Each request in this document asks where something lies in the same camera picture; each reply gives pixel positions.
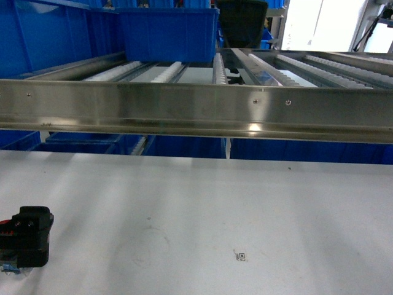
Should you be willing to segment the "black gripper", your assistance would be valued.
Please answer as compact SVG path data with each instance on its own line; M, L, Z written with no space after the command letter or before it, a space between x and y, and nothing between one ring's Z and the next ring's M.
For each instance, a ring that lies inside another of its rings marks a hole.
M39 268L49 261L54 215L46 206L22 206L10 218L14 235L1 237L2 268Z

